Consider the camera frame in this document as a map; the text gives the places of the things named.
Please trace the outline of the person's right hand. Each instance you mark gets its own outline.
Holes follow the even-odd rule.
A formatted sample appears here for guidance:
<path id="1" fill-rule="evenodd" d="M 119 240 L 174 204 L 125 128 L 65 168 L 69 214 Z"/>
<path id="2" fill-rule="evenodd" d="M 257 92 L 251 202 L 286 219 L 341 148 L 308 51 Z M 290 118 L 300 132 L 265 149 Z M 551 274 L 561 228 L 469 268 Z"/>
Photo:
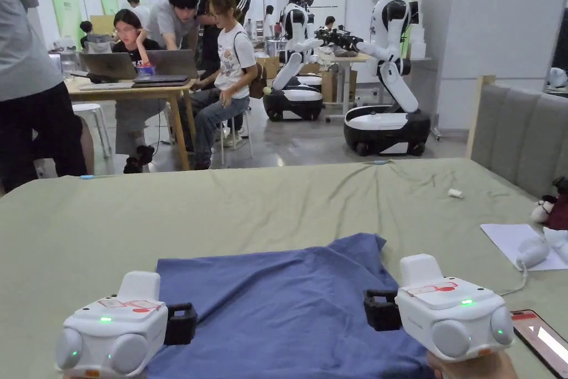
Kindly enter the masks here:
<path id="1" fill-rule="evenodd" d="M 510 356 L 504 351 L 453 363 L 428 352 L 427 361 L 436 378 L 518 378 Z"/>

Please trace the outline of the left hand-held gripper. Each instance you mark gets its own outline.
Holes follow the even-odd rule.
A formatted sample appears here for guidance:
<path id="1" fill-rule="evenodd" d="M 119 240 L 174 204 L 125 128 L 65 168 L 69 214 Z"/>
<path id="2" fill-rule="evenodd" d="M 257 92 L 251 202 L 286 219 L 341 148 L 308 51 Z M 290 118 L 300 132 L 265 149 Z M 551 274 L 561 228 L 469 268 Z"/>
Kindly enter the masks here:
<path id="1" fill-rule="evenodd" d="M 186 346 L 197 328 L 190 303 L 160 301 L 156 272 L 128 272 L 116 295 L 69 316 L 55 345 L 55 369 L 64 378 L 147 378 L 164 346 Z"/>

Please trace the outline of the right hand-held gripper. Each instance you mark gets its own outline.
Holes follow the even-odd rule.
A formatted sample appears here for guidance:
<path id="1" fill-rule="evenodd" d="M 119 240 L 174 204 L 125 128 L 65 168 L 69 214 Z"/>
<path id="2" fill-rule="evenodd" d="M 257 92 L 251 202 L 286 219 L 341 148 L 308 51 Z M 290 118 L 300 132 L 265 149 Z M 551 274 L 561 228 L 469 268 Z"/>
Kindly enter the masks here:
<path id="1" fill-rule="evenodd" d="M 494 291 L 445 277 L 428 254 L 400 261 L 395 291 L 364 291 L 368 324 L 378 332 L 403 329 L 442 361 L 465 361 L 512 346 L 514 326 L 504 299 Z"/>

